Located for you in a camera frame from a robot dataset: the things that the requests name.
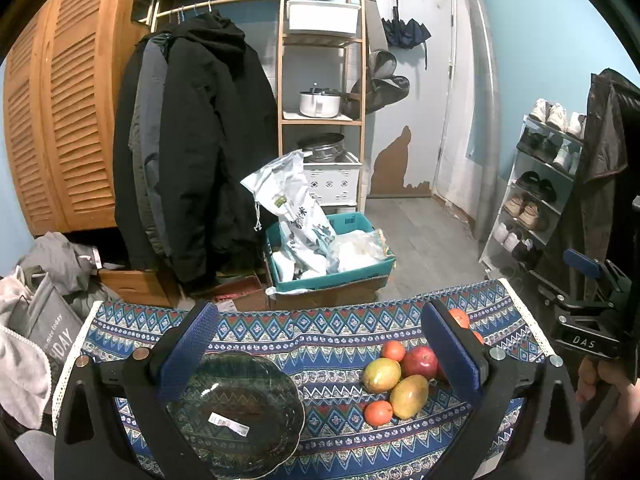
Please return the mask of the large orange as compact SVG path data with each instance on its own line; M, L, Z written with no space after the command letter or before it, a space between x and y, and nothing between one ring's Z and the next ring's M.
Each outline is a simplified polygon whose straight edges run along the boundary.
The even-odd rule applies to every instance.
M454 308L449 310L451 317L458 323L461 328L468 330L470 328L470 318L463 310Z

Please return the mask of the red apple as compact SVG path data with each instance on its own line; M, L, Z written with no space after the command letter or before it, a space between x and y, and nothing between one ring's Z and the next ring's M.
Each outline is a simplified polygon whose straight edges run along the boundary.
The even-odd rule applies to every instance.
M409 350L400 361L402 376L420 375L427 380L434 379L438 373L438 359L435 352L427 346Z

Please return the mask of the small orange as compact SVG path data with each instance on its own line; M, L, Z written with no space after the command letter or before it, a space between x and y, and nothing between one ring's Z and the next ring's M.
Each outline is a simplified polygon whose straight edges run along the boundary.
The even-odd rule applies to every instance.
M364 421L371 427L388 424L394 416L392 404L386 400L369 403L363 410Z
M382 345L381 356L385 359L390 359L396 362L401 362L406 355L405 346L397 340L386 341Z

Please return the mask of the yellow-green mango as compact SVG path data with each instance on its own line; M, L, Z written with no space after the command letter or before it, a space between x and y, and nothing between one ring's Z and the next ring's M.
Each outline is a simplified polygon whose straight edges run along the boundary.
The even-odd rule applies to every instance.
M361 381L370 393L384 393L392 390L400 381L400 364L389 358L378 358L363 370Z

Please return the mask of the light grey towel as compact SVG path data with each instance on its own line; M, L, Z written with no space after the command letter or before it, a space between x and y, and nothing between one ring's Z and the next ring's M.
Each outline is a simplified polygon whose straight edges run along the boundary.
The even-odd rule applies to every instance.
M10 318L22 300L32 298L24 273L1 280L1 407L28 429L42 425L52 391L49 359L40 347L12 330Z

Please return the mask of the grey tote bag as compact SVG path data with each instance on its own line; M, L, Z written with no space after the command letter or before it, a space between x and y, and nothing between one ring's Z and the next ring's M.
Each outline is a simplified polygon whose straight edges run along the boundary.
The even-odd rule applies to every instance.
M36 344L48 358L64 364L80 332L82 322L44 274L36 291L17 300L9 328Z

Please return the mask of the dark green glass bowl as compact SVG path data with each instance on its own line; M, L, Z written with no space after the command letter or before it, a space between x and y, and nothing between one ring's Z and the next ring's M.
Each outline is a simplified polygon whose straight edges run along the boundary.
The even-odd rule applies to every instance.
M219 479L260 479L291 458L305 425L296 385L263 356L206 354L167 405L198 458Z

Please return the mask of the dark jacket on right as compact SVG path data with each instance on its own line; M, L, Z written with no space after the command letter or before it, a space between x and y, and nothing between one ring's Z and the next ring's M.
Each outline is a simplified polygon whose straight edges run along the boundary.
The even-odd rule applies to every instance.
M575 299L596 282L563 261L575 249L611 260L628 276L639 266L639 87L607 68L591 76L584 148L575 184L537 270Z

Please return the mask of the grey clothes pile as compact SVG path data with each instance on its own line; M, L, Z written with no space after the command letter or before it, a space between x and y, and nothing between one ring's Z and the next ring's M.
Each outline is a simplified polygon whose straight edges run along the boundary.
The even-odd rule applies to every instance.
M36 238L29 252L17 260L32 290L48 274L54 288L82 320L95 301L120 300L117 292L99 280L99 263L95 247L74 244L60 232Z

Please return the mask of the grey shoe rack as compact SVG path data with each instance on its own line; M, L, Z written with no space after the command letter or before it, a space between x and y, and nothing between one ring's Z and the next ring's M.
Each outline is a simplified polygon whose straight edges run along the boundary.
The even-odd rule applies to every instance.
M524 115L506 190L480 254L490 278L533 269L549 247L574 188L585 119L545 99Z

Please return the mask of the brown cardboard box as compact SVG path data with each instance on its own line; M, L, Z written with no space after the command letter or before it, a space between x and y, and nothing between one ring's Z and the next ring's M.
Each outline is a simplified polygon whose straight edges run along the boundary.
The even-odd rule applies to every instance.
M267 299L270 310L296 311L319 308L370 304L378 298L378 291L387 285L388 276L375 276L367 280L345 285L308 290L301 294L280 294L274 292Z

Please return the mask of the blue patterned tablecloth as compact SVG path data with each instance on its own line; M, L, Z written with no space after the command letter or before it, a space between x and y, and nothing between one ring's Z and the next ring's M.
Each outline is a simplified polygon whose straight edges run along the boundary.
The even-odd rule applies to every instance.
M459 308L489 347L525 362L541 362L552 347L533 315L504 278L450 287L409 299L297 311L221 313L207 353L244 351L264 356L295 382L306 412L296 453L268 479L422 479L450 445L470 408L436 382L426 407L410 422L381 429L363 417L374 400L360 374L398 340L407 349L427 344L423 304L439 299ZM76 337L52 396L54 434L75 359L126 358L152 347L186 311L96 300Z

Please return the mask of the white door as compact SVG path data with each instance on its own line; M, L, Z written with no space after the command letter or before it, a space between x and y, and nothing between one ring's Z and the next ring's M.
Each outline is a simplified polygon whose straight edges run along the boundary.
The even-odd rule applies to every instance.
M372 134L371 198L427 197L433 191L449 104L454 0L376 0L382 18L416 21L431 33L411 49L391 47L408 96L368 118Z

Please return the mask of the teal cardboard box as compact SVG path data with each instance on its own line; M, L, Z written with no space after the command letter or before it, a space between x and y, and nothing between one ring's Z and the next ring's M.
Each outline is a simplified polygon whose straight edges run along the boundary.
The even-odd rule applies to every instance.
M276 292L295 295L388 278L396 258L382 230L360 212L330 214L328 220L335 236L316 248L292 240L291 232L276 224L267 230L266 265Z

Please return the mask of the white printed plastic bag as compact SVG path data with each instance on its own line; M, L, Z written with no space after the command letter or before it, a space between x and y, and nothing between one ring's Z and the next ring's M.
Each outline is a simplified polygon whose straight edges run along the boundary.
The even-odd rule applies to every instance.
M278 219L280 252L293 265L285 272L285 281L312 276L325 276L338 271L338 259L332 252L336 233L318 202L310 194L304 173L302 150L273 159L246 176L241 184L254 197L255 230L262 228L259 208Z

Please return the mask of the white storage drawer box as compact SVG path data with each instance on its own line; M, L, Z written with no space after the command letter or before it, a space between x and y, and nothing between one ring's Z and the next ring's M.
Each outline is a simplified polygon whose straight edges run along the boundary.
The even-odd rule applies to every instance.
M334 162L304 162L311 196L328 207L355 207L361 162L345 152Z

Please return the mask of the dark bag hanging on shelf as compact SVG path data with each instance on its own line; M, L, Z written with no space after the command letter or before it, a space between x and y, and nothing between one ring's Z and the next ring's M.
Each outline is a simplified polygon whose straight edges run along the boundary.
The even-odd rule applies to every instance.
M410 80L396 75L397 58L387 50L375 50L369 54L364 82L364 114L382 110L387 105L405 99L410 92ZM352 90L342 94L341 113L352 120L360 118L361 83L358 79Z

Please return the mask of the metal steamer pot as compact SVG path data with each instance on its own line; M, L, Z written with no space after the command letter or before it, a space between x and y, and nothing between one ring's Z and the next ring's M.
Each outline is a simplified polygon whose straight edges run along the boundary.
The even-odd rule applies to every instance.
M345 153L345 137L338 132L307 136L297 142L306 162L335 162Z

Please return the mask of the black hanging coat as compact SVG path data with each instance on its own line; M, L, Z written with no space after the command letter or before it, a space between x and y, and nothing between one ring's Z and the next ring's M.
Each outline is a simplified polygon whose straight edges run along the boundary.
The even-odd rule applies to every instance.
M262 258L243 178L278 154L277 104L245 34L209 11L144 36L115 114L115 221L134 270L167 263L190 295Z

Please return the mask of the dark blue umbrella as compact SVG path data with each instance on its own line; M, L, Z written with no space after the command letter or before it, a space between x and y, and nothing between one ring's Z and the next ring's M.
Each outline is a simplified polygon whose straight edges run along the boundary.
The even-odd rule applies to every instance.
M382 20L383 32L387 45L392 48L412 50L417 46L424 49L424 68L428 69L427 40L432 36L427 27L417 22L414 18L405 22L399 15L399 0L395 0L392 9L392 18Z

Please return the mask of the wooden louvered closet door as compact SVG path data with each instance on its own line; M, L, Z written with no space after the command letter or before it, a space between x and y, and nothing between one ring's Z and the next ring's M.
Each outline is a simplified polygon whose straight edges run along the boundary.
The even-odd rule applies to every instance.
M29 232L115 224L113 136L125 65L146 26L134 0L47 0L4 73L4 138Z

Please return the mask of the white cooking pot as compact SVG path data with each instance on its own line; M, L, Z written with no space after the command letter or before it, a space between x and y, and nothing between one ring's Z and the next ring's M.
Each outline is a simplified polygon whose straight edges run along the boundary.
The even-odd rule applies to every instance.
M341 113L342 94L331 88L313 86L299 92L298 110L305 117L330 119Z

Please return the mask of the white bin on shelf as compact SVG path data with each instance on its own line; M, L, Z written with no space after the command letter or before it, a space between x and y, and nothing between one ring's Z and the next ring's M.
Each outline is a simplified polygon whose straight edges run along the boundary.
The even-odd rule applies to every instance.
M286 18L291 32L329 32L355 36L360 5L322 0L288 0Z

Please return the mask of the wooden shelf unit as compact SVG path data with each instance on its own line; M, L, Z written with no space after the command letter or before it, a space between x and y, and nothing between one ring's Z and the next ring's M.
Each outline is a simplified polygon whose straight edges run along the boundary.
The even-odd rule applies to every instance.
M361 162L357 205L326 209L363 211L366 203L366 91L367 24L364 0L322 0L360 5L358 29L355 36L329 32L291 32L286 18L286 3L279 0L277 31L276 99L278 107L278 153L284 155L297 150L297 142L307 136L338 132L344 137L345 152L351 152ZM361 83L360 118L352 120L340 113L335 118L305 117L299 113L299 92L313 86L338 90L341 94L352 90L358 79Z

